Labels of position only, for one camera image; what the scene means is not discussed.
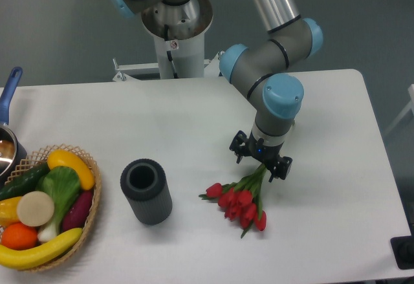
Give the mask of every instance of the yellow pepper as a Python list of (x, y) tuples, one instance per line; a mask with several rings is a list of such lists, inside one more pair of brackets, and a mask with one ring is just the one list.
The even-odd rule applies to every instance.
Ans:
[(70, 151), (64, 149), (52, 151), (47, 157), (47, 165), (49, 169), (57, 166), (67, 166), (74, 169), (79, 176), (80, 186), (83, 190), (90, 190), (95, 185), (93, 174), (86, 163)]
[(7, 227), (19, 222), (17, 204), (20, 199), (21, 197), (15, 197), (0, 201), (0, 226)]

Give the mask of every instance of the blue pot handle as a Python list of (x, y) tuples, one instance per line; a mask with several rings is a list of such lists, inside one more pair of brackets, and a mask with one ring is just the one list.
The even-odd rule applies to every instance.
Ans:
[(8, 124), (8, 110), (10, 107), (10, 102), (14, 91), (17, 88), (20, 77), (23, 74), (23, 69), (21, 67), (14, 67), (10, 76), (7, 79), (3, 93), (0, 96), (0, 123)]

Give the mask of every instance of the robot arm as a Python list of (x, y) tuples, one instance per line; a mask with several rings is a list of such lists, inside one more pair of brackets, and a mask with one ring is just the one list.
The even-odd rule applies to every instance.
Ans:
[(302, 19), (293, 0), (254, 0), (269, 39), (258, 49), (230, 47), (220, 71), (257, 110), (250, 136), (238, 132), (230, 145), (237, 155), (252, 156), (274, 177), (285, 179), (292, 159), (279, 151), (301, 107), (303, 86), (288, 74), (277, 74), (315, 53), (323, 43), (320, 27)]
[[(180, 77), (192, 77), (197, 75), (194, 72), (203, 71), (203, 33), (212, 21), (208, 0), (113, 1), (125, 16), (142, 12), (144, 26), (162, 42), (172, 39), (191, 41), (191, 38), (202, 36), (202, 53), (199, 49), (189, 48), (187, 54), (184, 51), (174, 62), (177, 61), (180, 68)], [(269, 39), (255, 50), (244, 45), (230, 47), (221, 56), (220, 71), (257, 111), (249, 137), (238, 132), (230, 149), (237, 155), (237, 163), (245, 156), (264, 163), (272, 174), (271, 181), (274, 177), (285, 179), (289, 172), (292, 159), (281, 157), (279, 152), (301, 107), (304, 93), (299, 80), (278, 73), (318, 51), (323, 35), (313, 20), (301, 18), (293, 0), (254, 1)], [(176, 76), (171, 51), (165, 51), (157, 41), (155, 46), (161, 78), (165, 74)], [(162, 64), (163, 58), (168, 58), (172, 69), (165, 69), (169, 65)]]

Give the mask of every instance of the tulip bouquet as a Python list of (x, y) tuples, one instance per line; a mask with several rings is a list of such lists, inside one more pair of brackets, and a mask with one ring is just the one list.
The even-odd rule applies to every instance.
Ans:
[(243, 177), (239, 182), (222, 185), (215, 183), (207, 188), (206, 193), (199, 195), (202, 200), (217, 199), (218, 205), (224, 210), (224, 218), (234, 221), (239, 219), (245, 236), (253, 224), (260, 231), (266, 228), (266, 212), (260, 196), (266, 167), (261, 164), (253, 174)]

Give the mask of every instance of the black pot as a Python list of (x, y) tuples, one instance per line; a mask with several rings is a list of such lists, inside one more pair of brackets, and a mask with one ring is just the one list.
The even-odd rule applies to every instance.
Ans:
[(3, 92), (0, 96), (0, 189), (20, 163), (26, 157), (26, 150), (19, 143), (12, 130), (8, 128), (10, 102), (17, 88), (23, 70), (20, 67), (12, 69)]

